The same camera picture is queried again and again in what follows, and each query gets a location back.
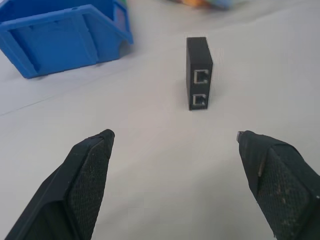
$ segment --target black rectangular block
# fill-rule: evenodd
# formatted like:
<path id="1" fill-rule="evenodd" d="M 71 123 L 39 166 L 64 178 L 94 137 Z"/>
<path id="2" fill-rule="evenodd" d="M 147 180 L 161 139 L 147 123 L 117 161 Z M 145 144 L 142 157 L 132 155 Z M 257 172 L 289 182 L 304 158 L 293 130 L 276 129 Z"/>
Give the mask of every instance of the black rectangular block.
<path id="1" fill-rule="evenodd" d="M 207 109 L 213 60 L 205 37 L 186 39 L 186 88 L 189 110 Z"/>

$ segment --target colorful object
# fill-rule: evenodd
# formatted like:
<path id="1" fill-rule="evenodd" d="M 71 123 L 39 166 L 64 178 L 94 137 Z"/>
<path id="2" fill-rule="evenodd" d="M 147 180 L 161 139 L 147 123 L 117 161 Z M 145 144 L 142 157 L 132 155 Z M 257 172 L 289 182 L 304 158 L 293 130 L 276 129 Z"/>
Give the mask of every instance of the colorful object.
<path id="1" fill-rule="evenodd" d="M 223 8 L 223 9 L 229 9 L 232 6 L 232 0 L 206 0 L 209 4 Z"/>
<path id="2" fill-rule="evenodd" d="M 232 7 L 233 0 L 175 0 L 175 2 L 183 3 L 192 7 L 216 6 L 222 9 L 229 9 Z"/>
<path id="3" fill-rule="evenodd" d="M 27 79 L 120 57 L 133 44 L 127 7 L 117 0 L 5 0 L 0 49 Z"/>

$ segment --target white table surface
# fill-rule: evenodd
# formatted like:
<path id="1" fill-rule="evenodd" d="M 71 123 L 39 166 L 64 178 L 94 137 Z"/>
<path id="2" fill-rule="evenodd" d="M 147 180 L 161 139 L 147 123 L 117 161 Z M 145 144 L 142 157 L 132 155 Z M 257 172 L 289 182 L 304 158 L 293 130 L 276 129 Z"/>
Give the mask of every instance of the white table surface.
<path id="1" fill-rule="evenodd" d="M 128 4 L 135 45 L 120 60 L 26 80 L 0 54 L 0 239 L 71 147 L 105 129 L 116 137 L 92 239 L 274 239 L 236 135 L 289 142 L 320 173 L 320 1 Z M 215 61 L 208 110 L 188 111 L 188 36 L 206 36 Z"/>

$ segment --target blurry object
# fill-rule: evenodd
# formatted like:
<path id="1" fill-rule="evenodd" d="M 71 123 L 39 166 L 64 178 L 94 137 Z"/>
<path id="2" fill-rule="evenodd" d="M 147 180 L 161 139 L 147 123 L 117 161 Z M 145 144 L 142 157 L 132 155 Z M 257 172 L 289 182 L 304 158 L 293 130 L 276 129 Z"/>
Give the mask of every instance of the blurry object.
<path id="1" fill-rule="evenodd" d="M 5 240 L 90 240 L 114 137 L 105 130 L 75 145 L 41 184 Z"/>
<path id="2" fill-rule="evenodd" d="M 123 2 L 5 0 L 0 49 L 27 79 L 119 59 L 133 44 Z"/>
<path id="3" fill-rule="evenodd" d="M 210 5 L 221 8 L 230 9 L 233 5 L 233 0 L 206 0 Z"/>
<path id="4" fill-rule="evenodd" d="M 288 143 L 239 132 L 249 188 L 277 240 L 320 239 L 320 176 Z"/>
<path id="5" fill-rule="evenodd" d="M 192 7 L 208 7 L 210 4 L 205 0 L 182 0 L 182 3 Z"/>

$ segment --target blue storage bin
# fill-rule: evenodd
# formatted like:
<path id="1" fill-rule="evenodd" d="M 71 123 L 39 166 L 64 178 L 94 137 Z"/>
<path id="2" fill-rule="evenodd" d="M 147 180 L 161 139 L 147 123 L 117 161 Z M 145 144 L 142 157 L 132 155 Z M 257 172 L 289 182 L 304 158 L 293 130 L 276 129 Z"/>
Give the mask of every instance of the blue storage bin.
<path id="1" fill-rule="evenodd" d="M 120 57 L 133 44 L 127 7 L 117 0 L 5 0 L 0 49 L 27 79 Z"/>

